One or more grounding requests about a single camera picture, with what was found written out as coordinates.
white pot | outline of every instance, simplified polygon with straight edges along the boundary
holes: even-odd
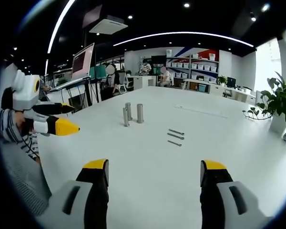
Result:
[[[275,112],[272,117],[270,130],[273,132],[282,135],[286,130],[286,121],[285,121],[285,114],[282,113],[280,116]]]

striped shirt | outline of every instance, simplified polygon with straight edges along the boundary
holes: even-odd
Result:
[[[5,141],[17,143],[33,159],[39,156],[37,133],[29,132],[22,138],[16,126],[15,111],[13,110],[0,108],[0,137]]]
[[[46,94],[45,92],[43,91],[43,87],[44,87],[44,82],[42,79],[39,80],[39,96],[38,96],[38,99],[39,100],[42,100],[42,98],[46,97]]]

metal peg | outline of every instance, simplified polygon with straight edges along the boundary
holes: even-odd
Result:
[[[184,135],[184,133],[182,133],[182,132],[178,132],[178,131],[175,131],[175,130],[172,130],[172,129],[168,129],[169,131],[172,131],[172,132],[174,132],[174,133],[176,133],[176,134],[180,134],[180,135]]]
[[[131,121],[133,119],[131,104],[125,103],[125,107],[127,108],[127,111],[128,111],[128,121]]]
[[[123,117],[124,117],[124,126],[129,127],[128,111],[126,107],[123,107]]]
[[[170,136],[179,138],[179,139],[181,139],[181,140],[184,140],[184,137],[180,137],[180,136],[177,136],[177,135],[173,135],[173,134],[171,134],[171,133],[167,133],[167,134],[170,135]]]
[[[179,144],[179,143],[176,143],[176,142],[172,142],[172,141],[170,141],[170,140],[167,140],[168,142],[170,142],[170,143],[173,143],[173,144],[175,144],[175,145],[177,145],[177,146],[182,146],[181,144]]]
[[[143,104],[137,104],[137,115],[138,115],[138,123],[143,123]]]

desk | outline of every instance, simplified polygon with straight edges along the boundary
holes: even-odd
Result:
[[[223,91],[231,91],[232,93],[235,93],[235,100],[241,101],[243,103],[250,103],[250,104],[255,104],[255,96],[248,94],[246,92],[230,88],[230,87],[223,87],[220,85],[217,85],[215,83],[207,82],[207,81],[202,81],[202,80],[193,80],[193,79],[184,79],[184,84],[182,89],[185,90],[186,88],[189,89],[189,83],[188,82],[193,82],[193,83],[201,83],[201,84],[206,84],[210,86],[209,94],[216,94],[216,95],[222,95]]]
[[[123,125],[126,102],[134,117],[129,127]],[[135,122],[138,103],[143,124]],[[81,128],[75,135],[38,136],[44,175],[55,192],[88,161],[107,158],[109,229],[200,229],[200,161],[211,159],[226,165],[257,196],[264,214],[273,216],[286,200],[286,143],[268,132],[270,120],[244,118],[249,107],[173,88],[125,93],[70,116]],[[168,136],[169,128],[184,132],[185,140]]]
[[[132,75],[128,78],[133,78],[133,89],[137,90],[148,86],[156,86],[157,76],[155,75]]]

metal cylinder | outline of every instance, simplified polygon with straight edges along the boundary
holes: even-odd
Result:
[[[138,123],[143,123],[143,104],[137,104],[137,115],[138,115]]]
[[[131,104],[125,103],[125,107],[127,108],[127,111],[128,111],[128,121],[131,121],[133,119]]]
[[[124,117],[124,126],[129,127],[128,111],[126,107],[123,107],[123,117]]]

